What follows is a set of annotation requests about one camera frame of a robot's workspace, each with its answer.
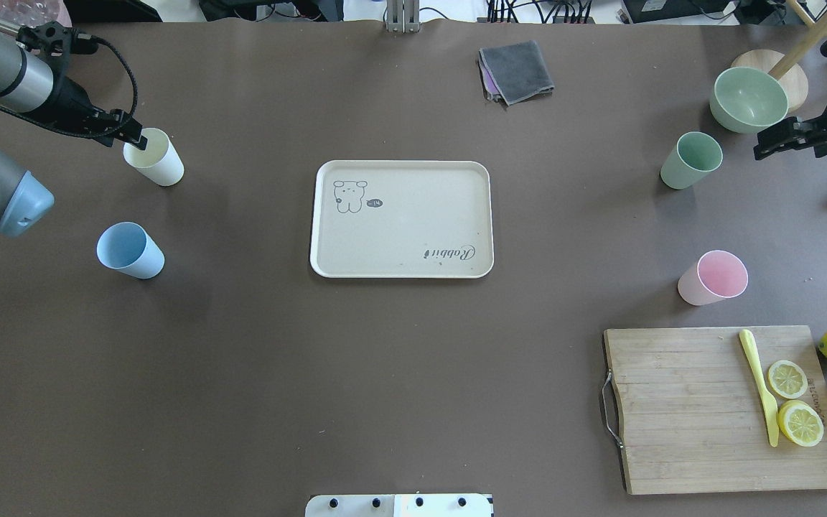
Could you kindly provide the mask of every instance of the cutting board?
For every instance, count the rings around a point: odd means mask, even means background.
[[[630,494],[827,488],[827,388],[810,328],[748,328],[765,375],[781,359],[806,372],[800,399],[823,419],[823,441],[768,444],[742,327],[606,330]]]

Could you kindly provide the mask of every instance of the wooden stand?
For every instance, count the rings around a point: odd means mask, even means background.
[[[751,68],[768,72],[768,75],[777,79],[780,85],[784,86],[784,91],[787,92],[787,97],[790,99],[788,113],[792,113],[800,108],[803,102],[806,102],[808,95],[808,79],[803,69],[797,65],[797,62],[800,62],[800,59],[821,39],[827,37],[827,11],[818,19],[818,22],[813,22],[796,0],[788,0],[788,6],[800,16],[803,23],[808,27],[806,36],[795,44],[786,55],[781,55],[780,52],[774,50],[749,50],[749,52],[736,58],[732,62],[732,66],[751,66]]]
[[[783,58],[784,55],[777,52],[777,50],[749,50],[744,55],[737,57],[732,62],[732,66],[749,66],[762,72],[770,72],[774,65],[777,65]],[[810,90],[810,81],[808,81],[806,73],[803,72],[803,68],[794,65],[777,81],[781,86],[784,86],[784,91],[787,92],[787,100],[790,101],[788,114],[800,109],[800,106],[806,102]]]

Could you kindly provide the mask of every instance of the lemon slice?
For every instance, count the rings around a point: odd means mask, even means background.
[[[788,400],[777,410],[777,425],[796,445],[811,447],[821,442],[825,432],[818,413],[802,400]]]
[[[800,366],[789,360],[779,360],[767,369],[771,389],[784,399],[798,399],[806,393],[806,373]]]

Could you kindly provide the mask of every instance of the green bowl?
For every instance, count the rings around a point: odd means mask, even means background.
[[[790,101],[783,86],[757,68],[736,66],[716,77],[710,112],[724,128],[753,134],[784,120]]]

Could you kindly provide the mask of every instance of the tray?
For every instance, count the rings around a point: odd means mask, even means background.
[[[493,267],[490,175],[476,162],[327,162],[309,261],[328,278],[480,278]]]

